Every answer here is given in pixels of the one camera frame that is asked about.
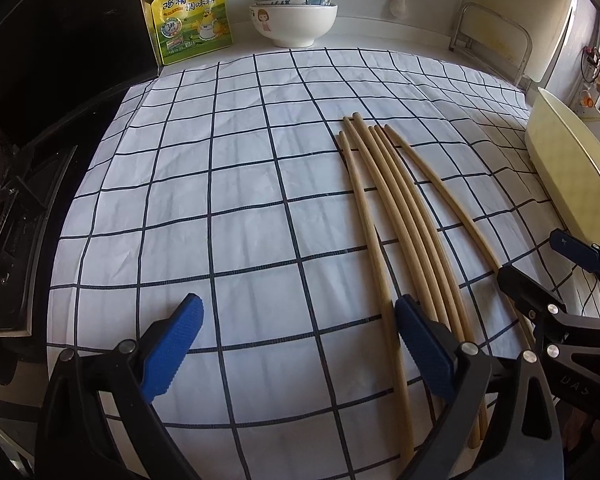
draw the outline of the seasoning bag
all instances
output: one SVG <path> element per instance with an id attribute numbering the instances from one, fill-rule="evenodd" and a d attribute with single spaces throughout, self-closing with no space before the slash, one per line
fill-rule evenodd
<path id="1" fill-rule="evenodd" d="M 151 8 L 165 65 L 233 43 L 224 0 L 154 0 Z"/>

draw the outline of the stacked bowls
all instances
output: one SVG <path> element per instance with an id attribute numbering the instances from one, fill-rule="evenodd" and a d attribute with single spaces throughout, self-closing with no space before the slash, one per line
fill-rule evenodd
<path id="1" fill-rule="evenodd" d="M 256 0 L 250 7 L 256 30 L 284 48 L 314 44 L 333 26 L 337 12 L 331 0 Z"/>

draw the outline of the bowl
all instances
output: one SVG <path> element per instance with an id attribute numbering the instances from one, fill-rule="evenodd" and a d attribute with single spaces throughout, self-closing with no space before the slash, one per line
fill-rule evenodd
<path id="1" fill-rule="evenodd" d="M 259 0 L 256 5 L 331 5 L 331 0 Z"/>
<path id="2" fill-rule="evenodd" d="M 600 246 L 600 142 L 560 99 L 538 91 L 526 124 L 531 161 L 571 234 Z"/>
<path id="3" fill-rule="evenodd" d="M 333 27 L 338 13 L 338 6 L 318 5 L 252 5 L 249 9 L 256 30 L 283 48 L 312 46 L 315 38 Z"/>

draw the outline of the white tablecloth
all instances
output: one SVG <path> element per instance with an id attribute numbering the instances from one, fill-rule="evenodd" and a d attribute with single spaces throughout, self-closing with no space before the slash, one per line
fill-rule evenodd
<path id="1" fill-rule="evenodd" d="M 600 316 L 594 280 L 548 245 L 561 223 L 525 150 L 520 92 L 407 54 L 277 50 L 128 92 L 58 245 L 50 368 L 66 346 L 102 352 L 138 338 L 194 292 L 205 305 L 202 330 L 154 407 L 203 478 L 395 478 L 390 371 L 334 140 L 341 118 L 356 111 L 403 134 L 503 262 L 556 290 L 574 312 Z M 432 185 L 410 170 L 450 251 L 477 343 L 516 356 L 522 332 L 493 273 Z M 394 294 L 414 294 L 364 175 Z M 407 363 L 421 444 L 435 403 L 408 355 Z"/>

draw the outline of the bamboo stick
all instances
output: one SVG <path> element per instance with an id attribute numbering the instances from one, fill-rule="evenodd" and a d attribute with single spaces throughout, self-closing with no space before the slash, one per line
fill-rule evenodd
<path id="1" fill-rule="evenodd" d="M 449 207 L 456 213 L 456 216 L 460 219 L 464 227 L 467 229 L 467 232 L 470 234 L 471 238 L 474 240 L 476 245 L 478 245 L 478 249 L 482 253 L 482 256 L 487 261 L 488 265 L 491 267 L 493 272 L 498 272 L 501 267 L 500 262 L 498 261 L 498 257 L 493 253 L 493 250 L 489 246 L 488 242 L 485 240 L 484 235 L 478 231 L 473 219 L 467 214 L 467 212 L 462 208 L 462 206 L 451 196 L 445 184 L 440 180 L 440 177 L 436 175 L 436 173 L 429 167 L 429 165 L 420 158 L 418 153 L 406 142 L 391 126 L 386 124 L 384 126 L 384 130 L 387 132 L 389 138 L 395 143 L 398 144 L 406 153 L 409 155 L 410 159 L 420 168 L 420 171 L 424 173 L 424 175 L 431 181 L 433 186 L 438 190 L 442 198 L 447 202 Z M 532 330 L 528 324 L 528 321 L 522 314 L 520 314 L 513 304 L 511 300 L 507 298 L 509 301 L 509 305 L 512 311 L 515 313 L 516 317 L 520 320 L 520 326 L 522 327 L 523 332 L 525 333 L 525 338 L 528 343 L 529 348 L 533 348 L 535 345 L 535 339 L 532 333 Z"/>
<path id="2" fill-rule="evenodd" d="M 409 409 L 407 379 L 402 351 L 400 350 L 400 339 L 398 338 L 398 331 L 395 325 L 394 302 L 392 301 L 391 291 L 384 272 L 384 258 L 380 250 L 376 228 L 366 200 L 360 174 L 353 160 L 349 141 L 343 132 L 340 132 L 338 138 L 344 152 L 349 177 L 353 186 L 353 193 L 358 204 L 358 213 L 360 214 L 360 220 L 365 233 L 366 247 L 371 259 L 374 281 L 376 282 L 380 314 L 382 315 L 382 328 L 384 329 L 384 340 L 392 362 L 394 391 L 398 395 L 398 409 L 400 410 L 398 415 L 398 423 L 400 424 L 400 458 L 404 462 L 404 465 L 406 465 L 413 457 L 413 423 Z"/>
<path id="3" fill-rule="evenodd" d="M 432 254 L 434 269 L 438 280 L 443 284 L 442 289 L 445 296 L 445 306 L 447 307 L 447 315 L 451 322 L 451 332 L 458 341 L 475 342 L 474 329 L 468 320 L 464 302 L 460 295 L 460 288 L 456 281 L 455 274 L 449 262 L 445 248 L 440 241 L 438 231 L 433 224 L 433 220 L 427 210 L 411 175 L 407 168 L 402 163 L 400 156 L 395 151 L 385 132 L 379 126 L 374 127 L 376 138 L 382 142 L 384 146 L 383 153 L 391 157 L 394 162 L 394 167 L 400 174 L 406 190 L 404 194 L 408 195 L 410 207 L 417 211 L 416 217 L 418 228 L 424 233 L 423 238 L 426 239 L 427 251 Z M 483 402 L 478 412 L 478 426 L 474 426 L 469 440 L 469 447 L 475 449 L 480 445 L 480 441 L 484 439 L 488 427 L 487 408 Z"/>
<path id="4" fill-rule="evenodd" d="M 402 222 L 405 226 L 406 231 L 404 233 L 404 241 L 405 246 L 403 248 L 403 253 L 405 253 L 405 257 L 407 259 L 407 263 L 409 268 L 416 266 L 422 270 L 424 276 L 424 282 L 420 284 L 420 288 L 424 290 L 425 298 L 424 301 L 430 304 L 430 307 L 436 313 L 436 320 L 440 323 L 443 323 L 445 326 L 449 326 L 448 318 L 446 316 L 446 311 L 444 309 L 444 304 L 442 301 L 442 294 L 440 293 L 440 286 L 436 281 L 436 277 L 433 272 L 433 268 L 431 266 L 431 262 L 429 260 L 429 256 L 427 255 L 427 251 L 424 247 L 422 238 L 420 237 L 420 233 L 415 225 L 413 216 L 411 215 L 411 211 L 407 206 L 402 193 L 398 187 L 398 183 L 389 168 L 389 165 L 384 160 L 382 153 L 375 140 L 371 136 L 368 127 L 362 120 L 362 117 L 359 114 L 353 115 L 353 123 L 358 131 L 358 135 L 360 139 L 364 143 L 366 149 L 370 153 L 373 162 L 379 170 L 381 178 L 387 184 L 389 193 L 391 197 L 394 199 L 394 202 L 397 207 L 397 219 Z M 420 301 L 422 297 L 420 296 L 420 291 L 418 291 L 418 298 Z"/>
<path id="5" fill-rule="evenodd" d="M 405 260 L 407 261 L 407 266 L 411 272 L 411 277 L 413 278 L 413 285 L 416 288 L 416 293 L 420 300 L 420 304 L 422 305 L 427 317 L 434 321 L 438 320 L 438 315 L 436 314 L 436 309 L 433 305 L 433 299 L 431 297 L 431 292 L 429 287 L 427 286 L 427 280 L 425 279 L 424 271 L 422 270 L 422 264 L 418 260 L 416 256 L 415 247 L 413 246 L 413 242 L 407 232 L 407 228 L 404 224 L 404 220 L 400 216 L 400 211 L 395 203 L 394 197 L 389 190 L 387 183 L 384 181 L 378 166 L 376 165 L 371 153 L 367 149 L 365 143 L 360 138 L 360 134 L 353 127 L 349 118 L 343 118 L 343 122 L 345 125 L 345 129 L 347 131 L 347 135 L 353 139 L 354 144 L 360 150 L 360 155 L 362 159 L 365 161 L 365 165 L 371 174 L 371 177 L 378 188 L 378 193 L 380 194 L 380 198 L 384 203 L 384 207 L 386 208 L 389 218 L 391 219 L 392 225 L 394 227 L 395 233 L 398 237 L 398 242 L 400 244 L 400 249 L 402 250 L 402 254 L 404 255 Z"/>

